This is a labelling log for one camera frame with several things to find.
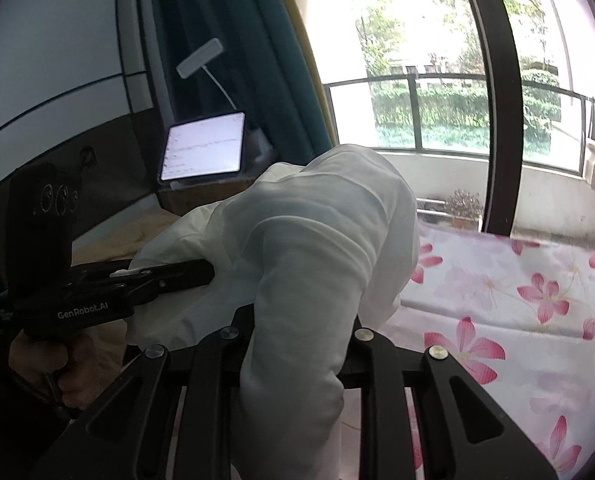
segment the human hand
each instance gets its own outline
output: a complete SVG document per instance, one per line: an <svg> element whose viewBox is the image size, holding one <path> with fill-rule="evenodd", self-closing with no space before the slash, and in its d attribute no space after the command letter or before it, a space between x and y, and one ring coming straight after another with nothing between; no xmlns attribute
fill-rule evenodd
<svg viewBox="0 0 595 480"><path fill-rule="evenodd" d="M85 333L62 343L34 341L20 332L10 345L8 365L36 388L42 388L46 374L64 368L57 386L70 408L85 408L101 392L97 349Z"/></svg>

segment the metal screw head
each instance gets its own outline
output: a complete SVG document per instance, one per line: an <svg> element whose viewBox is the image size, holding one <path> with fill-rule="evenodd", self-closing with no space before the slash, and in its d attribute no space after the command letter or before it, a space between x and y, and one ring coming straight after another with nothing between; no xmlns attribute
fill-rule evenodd
<svg viewBox="0 0 595 480"><path fill-rule="evenodd" d="M158 359L164 355L166 349L162 345L151 345L144 352L149 359Z"/></svg>
<svg viewBox="0 0 595 480"><path fill-rule="evenodd" d="M429 355L433 357L433 359L437 359L438 361L442 361L449 357L449 351L440 345L433 345L429 348Z"/></svg>
<svg viewBox="0 0 595 480"><path fill-rule="evenodd" d="M240 331L237 330L237 328L234 326L225 326L222 330L219 331L219 336L222 339L235 339L239 335Z"/></svg>
<svg viewBox="0 0 595 480"><path fill-rule="evenodd" d="M370 341L373 338L373 331L369 328L358 328L355 337L360 341Z"/></svg>

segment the laptop screen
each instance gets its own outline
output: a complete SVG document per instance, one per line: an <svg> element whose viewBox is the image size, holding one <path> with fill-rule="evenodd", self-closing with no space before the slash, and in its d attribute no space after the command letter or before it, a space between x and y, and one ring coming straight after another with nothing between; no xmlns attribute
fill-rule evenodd
<svg viewBox="0 0 595 480"><path fill-rule="evenodd" d="M244 112L172 126L160 178L175 180L240 171L243 139Z"/></svg>

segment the teal curtain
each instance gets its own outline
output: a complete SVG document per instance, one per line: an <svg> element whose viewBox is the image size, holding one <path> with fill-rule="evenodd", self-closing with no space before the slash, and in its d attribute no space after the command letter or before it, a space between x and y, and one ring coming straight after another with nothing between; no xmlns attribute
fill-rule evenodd
<svg viewBox="0 0 595 480"><path fill-rule="evenodd" d="M165 45L167 85L177 120L228 110L199 72L182 81L178 62L210 38L225 53L209 69L252 125L267 134L280 160L307 164L332 146L322 110L283 0L154 0Z"/></svg>

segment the cable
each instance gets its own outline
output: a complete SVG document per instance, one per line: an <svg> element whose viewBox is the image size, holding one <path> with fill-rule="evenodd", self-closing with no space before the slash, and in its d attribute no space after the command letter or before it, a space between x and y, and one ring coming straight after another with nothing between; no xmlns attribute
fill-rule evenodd
<svg viewBox="0 0 595 480"><path fill-rule="evenodd" d="M237 110L237 108L235 106L235 103L232 102L232 99L230 98L229 94L226 93L226 90L224 90L224 87L219 84L219 81L217 79L215 79L215 77L213 76L213 74L209 72L209 70L206 68L205 65L202 68L204 69L204 72L206 72L206 74L208 74L208 76L217 85L217 87L222 91L222 94L224 94L224 96L228 99L228 102L231 104L232 109L233 110Z"/></svg>

